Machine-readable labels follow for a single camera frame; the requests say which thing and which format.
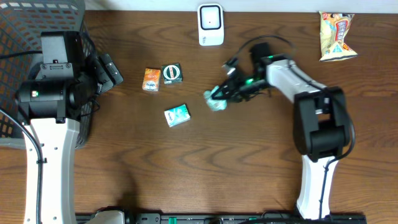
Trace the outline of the dark grey plastic basket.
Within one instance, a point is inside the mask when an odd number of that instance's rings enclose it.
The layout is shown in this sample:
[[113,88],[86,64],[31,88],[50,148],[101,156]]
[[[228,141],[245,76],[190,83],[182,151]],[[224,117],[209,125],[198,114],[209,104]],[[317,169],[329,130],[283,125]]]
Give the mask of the dark grey plastic basket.
[[[1,55],[41,50],[42,32],[73,30],[87,35],[84,14],[84,0],[1,0]],[[41,61],[39,54],[1,60],[1,107],[13,117],[14,95]]]

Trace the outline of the orange tissue pack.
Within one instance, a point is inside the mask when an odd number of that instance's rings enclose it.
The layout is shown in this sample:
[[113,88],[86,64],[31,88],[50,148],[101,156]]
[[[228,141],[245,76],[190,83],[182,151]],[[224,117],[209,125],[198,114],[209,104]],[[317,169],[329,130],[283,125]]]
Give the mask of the orange tissue pack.
[[159,91],[160,70],[147,68],[145,69],[142,89],[145,91]]

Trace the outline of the mint green snack pouch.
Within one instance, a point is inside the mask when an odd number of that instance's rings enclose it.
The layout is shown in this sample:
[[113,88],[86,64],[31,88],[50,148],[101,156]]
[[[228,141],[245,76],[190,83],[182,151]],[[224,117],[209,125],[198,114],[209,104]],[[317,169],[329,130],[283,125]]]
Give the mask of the mint green snack pouch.
[[219,86],[215,86],[212,90],[207,90],[204,92],[203,96],[204,99],[212,111],[221,111],[227,108],[227,101],[226,100],[213,100],[212,94],[219,88]]

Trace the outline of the white barcode scanner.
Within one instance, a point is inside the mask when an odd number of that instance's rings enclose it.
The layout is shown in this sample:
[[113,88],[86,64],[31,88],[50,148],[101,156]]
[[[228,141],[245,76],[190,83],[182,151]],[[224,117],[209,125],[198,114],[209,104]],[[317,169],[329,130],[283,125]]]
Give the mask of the white barcode scanner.
[[198,42],[216,46],[224,42],[223,7],[218,3],[201,4],[197,8]]

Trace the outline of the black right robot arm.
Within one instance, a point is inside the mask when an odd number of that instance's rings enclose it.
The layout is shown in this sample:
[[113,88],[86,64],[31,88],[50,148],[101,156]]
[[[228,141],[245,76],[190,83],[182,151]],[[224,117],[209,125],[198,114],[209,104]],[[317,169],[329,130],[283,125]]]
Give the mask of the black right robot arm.
[[353,149],[354,125],[343,90],[312,80],[287,55],[252,56],[254,74],[247,77],[236,58],[226,62],[228,78],[206,94],[209,107],[249,101],[266,88],[278,89],[293,104],[293,138],[302,156],[302,183],[296,201],[304,220],[330,218],[330,190],[337,163]]

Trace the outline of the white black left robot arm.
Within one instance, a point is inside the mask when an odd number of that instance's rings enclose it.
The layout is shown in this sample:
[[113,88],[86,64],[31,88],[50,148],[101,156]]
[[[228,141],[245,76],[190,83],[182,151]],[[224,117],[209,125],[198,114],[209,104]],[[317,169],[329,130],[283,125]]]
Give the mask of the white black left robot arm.
[[74,161],[82,121],[97,97],[123,82],[108,54],[85,52],[89,36],[43,32],[39,71],[16,93],[27,149],[25,223],[76,223]]

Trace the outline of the green tissue pack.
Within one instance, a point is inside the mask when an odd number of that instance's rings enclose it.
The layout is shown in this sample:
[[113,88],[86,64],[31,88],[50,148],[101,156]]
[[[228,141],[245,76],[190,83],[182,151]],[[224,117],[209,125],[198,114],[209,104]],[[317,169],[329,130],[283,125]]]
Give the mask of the green tissue pack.
[[164,115],[169,127],[176,126],[191,119],[186,104],[165,110]]

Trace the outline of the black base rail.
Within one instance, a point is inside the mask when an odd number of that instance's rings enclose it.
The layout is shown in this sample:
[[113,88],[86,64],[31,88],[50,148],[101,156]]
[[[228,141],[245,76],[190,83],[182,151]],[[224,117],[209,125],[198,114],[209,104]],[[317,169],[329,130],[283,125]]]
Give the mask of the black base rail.
[[[77,223],[87,223],[94,218],[92,215],[76,215]],[[280,221],[287,220],[303,220],[298,215],[282,212],[264,212],[263,214],[223,214],[223,215],[181,215],[181,214],[169,214],[162,215],[159,213],[141,213],[137,215],[127,216],[126,223],[137,223],[137,224],[204,224],[204,223],[242,223],[249,220],[260,220],[267,219],[267,223],[286,223],[286,222],[270,222],[272,219],[278,219]],[[354,224],[366,224],[367,219],[364,215],[331,215],[323,219],[326,223],[354,223]]]

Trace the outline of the round green white item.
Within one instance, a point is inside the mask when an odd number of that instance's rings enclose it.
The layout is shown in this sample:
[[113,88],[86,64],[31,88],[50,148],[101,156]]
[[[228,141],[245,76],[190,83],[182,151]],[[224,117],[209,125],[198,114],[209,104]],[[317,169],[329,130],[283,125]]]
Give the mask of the round green white item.
[[163,65],[161,73],[166,85],[183,82],[183,73],[179,63]]

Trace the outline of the yellow white snack bag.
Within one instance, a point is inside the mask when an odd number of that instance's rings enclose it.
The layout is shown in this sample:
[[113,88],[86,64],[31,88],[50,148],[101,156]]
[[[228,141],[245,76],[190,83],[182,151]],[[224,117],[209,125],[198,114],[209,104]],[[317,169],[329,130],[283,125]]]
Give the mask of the yellow white snack bag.
[[357,57],[345,43],[354,14],[320,11],[320,62],[332,62]]

